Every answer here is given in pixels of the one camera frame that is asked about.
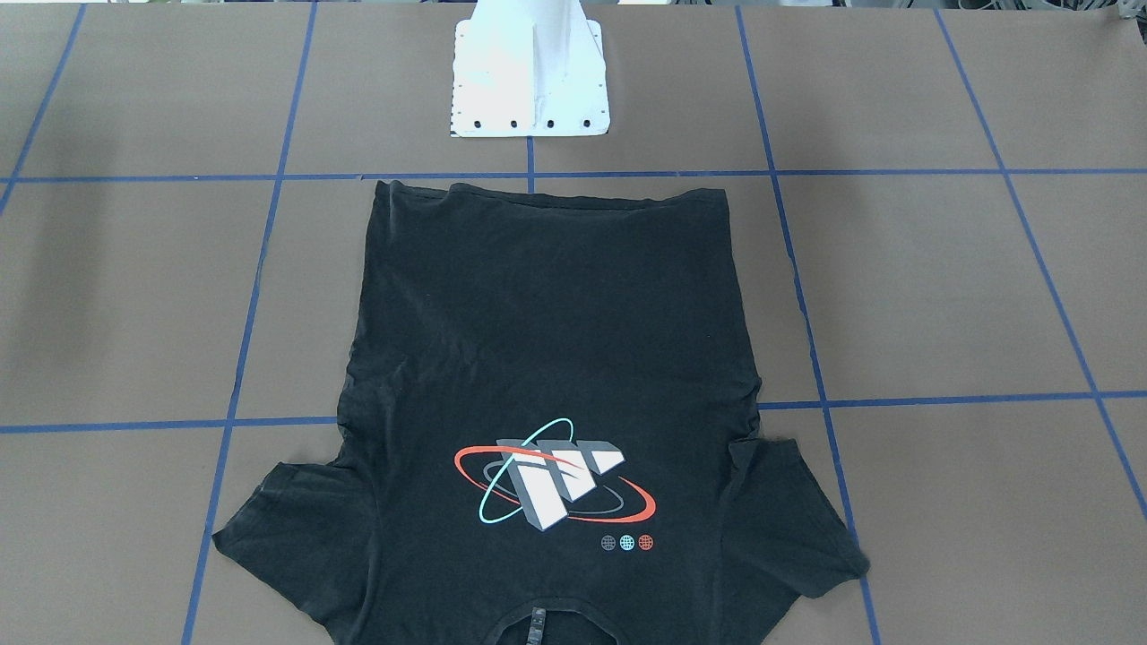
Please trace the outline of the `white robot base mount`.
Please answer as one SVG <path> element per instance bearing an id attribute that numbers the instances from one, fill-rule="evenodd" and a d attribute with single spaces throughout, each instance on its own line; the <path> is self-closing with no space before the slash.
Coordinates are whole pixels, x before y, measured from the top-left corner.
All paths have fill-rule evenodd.
<path id="1" fill-rule="evenodd" d="M 454 34 L 450 135 L 604 135 L 602 29 L 579 1 L 479 1 Z"/>

